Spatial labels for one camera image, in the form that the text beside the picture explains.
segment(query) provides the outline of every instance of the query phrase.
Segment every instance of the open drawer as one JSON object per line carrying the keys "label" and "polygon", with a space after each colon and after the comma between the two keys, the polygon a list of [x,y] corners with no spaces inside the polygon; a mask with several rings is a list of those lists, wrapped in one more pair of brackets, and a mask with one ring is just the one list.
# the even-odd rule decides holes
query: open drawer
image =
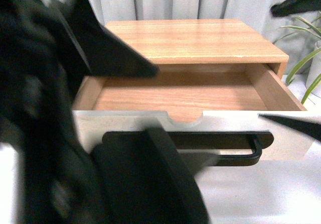
{"label": "open drawer", "polygon": [[107,28],[160,68],[154,79],[87,77],[74,110],[305,110],[281,82],[288,56],[239,20],[128,21]]}
{"label": "open drawer", "polygon": [[162,65],[154,79],[88,77],[73,108],[165,110],[179,122],[203,110],[305,110],[264,64]]}

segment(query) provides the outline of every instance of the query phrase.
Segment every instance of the curtain fold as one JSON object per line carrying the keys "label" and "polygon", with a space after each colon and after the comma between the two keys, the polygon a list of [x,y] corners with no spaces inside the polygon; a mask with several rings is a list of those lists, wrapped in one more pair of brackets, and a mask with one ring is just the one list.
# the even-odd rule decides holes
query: curtain fold
{"label": "curtain fold", "polygon": [[[288,33],[278,29],[292,25],[292,17],[274,19],[269,13],[273,4],[283,0],[90,0],[97,19],[110,21],[162,19],[240,19],[273,42]],[[316,13],[303,14],[308,20]],[[277,46],[290,55],[286,72],[313,49],[314,39],[298,34],[280,41]]]}

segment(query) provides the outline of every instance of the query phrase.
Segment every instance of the spider plant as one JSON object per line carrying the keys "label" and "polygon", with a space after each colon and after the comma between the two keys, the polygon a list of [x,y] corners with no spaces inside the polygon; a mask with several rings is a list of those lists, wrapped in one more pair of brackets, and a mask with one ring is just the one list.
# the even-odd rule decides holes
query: spider plant
{"label": "spider plant", "polygon": [[[318,20],[321,19],[321,16],[318,16],[317,18],[315,18],[313,21],[309,22],[308,20],[297,16],[294,17],[294,19],[299,20],[300,22],[304,23],[307,27],[298,27],[298,26],[283,26],[280,28],[287,28],[287,29],[291,29],[294,30],[293,32],[284,35],[283,37],[277,39],[276,41],[274,41],[273,43],[275,44],[276,42],[278,42],[279,40],[286,38],[288,36],[291,36],[293,34],[297,34],[300,32],[305,32],[308,34],[311,34],[313,37],[315,37],[316,41],[320,41],[321,40],[321,27],[315,26],[315,23],[318,22]],[[306,64],[310,59],[312,59],[316,54],[318,54],[319,52],[321,52],[321,48],[315,49],[314,51],[312,51],[310,54],[308,54],[307,56],[305,56],[303,59],[301,59],[293,68],[292,70],[289,72],[285,82],[286,84],[291,84],[294,80],[294,75],[304,66],[304,64]],[[316,77],[316,79],[313,81],[313,83],[311,84],[311,86],[306,90],[304,97],[301,101],[301,103],[303,104],[307,97],[311,94],[311,92],[321,83],[321,74]]]}

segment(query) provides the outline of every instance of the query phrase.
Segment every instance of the black plastic part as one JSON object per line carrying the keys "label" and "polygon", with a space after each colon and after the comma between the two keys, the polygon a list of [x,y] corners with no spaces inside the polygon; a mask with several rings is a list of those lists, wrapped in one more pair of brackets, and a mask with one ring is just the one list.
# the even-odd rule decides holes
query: black plastic part
{"label": "black plastic part", "polygon": [[106,133],[92,152],[112,223],[208,223],[201,193],[160,128]]}
{"label": "black plastic part", "polygon": [[315,138],[318,141],[321,141],[321,124],[292,119],[284,116],[274,116],[267,114],[259,116],[274,121],[278,124],[287,126],[291,129],[300,131],[303,134],[309,135],[310,137]]}
{"label": "black plastic part", "polygon": [[[89,0],[66,0],[66,3],[60,4],[58,8],[86,56],[89,66],[83,66],[88,67],[88,75],[156,76],[158,73],[156,65],[97,21]],[[72,66],[79,66],[79,62],[66,62],[65,64],[68,64],[66,65],[68,69]],[[77,71],[78,69],[70,68],[68,73],[75,74]]]}
{"label": "black plastic part", "polygon": [[23,153],[18,223],[110,223],[96,166],[78,142],[67,87],[66,72],[81,79],[85,58],[68,48],[57,9],[40,0],[8,0],[0,10],[0,139],[11,143],[10,134],[22,135],[15,146]]}
{"label": "black plastic part", "polygon": [[272,6],[274,17],[285,17],[291,14],[321,10],[321,0],[285,0]]}

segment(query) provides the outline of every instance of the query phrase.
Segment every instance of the small wooden cabinet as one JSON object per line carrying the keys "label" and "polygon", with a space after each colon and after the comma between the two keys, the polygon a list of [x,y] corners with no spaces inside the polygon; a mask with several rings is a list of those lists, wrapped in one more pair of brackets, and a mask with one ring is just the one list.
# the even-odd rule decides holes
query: small wooden cabinet
{"label": "small wooden cabinet", "polygon": [[86,77],[74,110],[165,110],[192,122],[203,110],[305,110],[281,82],[288,56],[239,20],[111,22],[160,68],[154,79]]}

